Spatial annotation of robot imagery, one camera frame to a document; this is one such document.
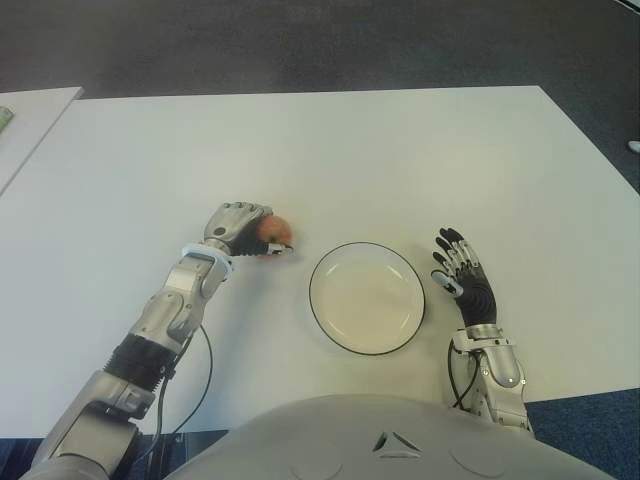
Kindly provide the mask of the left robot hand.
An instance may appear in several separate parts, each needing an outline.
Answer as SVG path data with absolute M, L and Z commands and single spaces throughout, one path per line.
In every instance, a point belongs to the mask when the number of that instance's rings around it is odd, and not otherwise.
M 269 206 L 223 203 L 204 229 L 203 243 L 229 256 L 273 256 L 293 251 L 288 223 Z

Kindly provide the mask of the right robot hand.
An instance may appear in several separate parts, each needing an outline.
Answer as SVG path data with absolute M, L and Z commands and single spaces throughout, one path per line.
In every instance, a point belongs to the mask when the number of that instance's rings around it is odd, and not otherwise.
M 471 244 L 453 228 L 441 228 L 432 256 L 440 269 L 431 279 L 455 301 L 466 328 L 496 325 L 497 305 L 493 289 Z

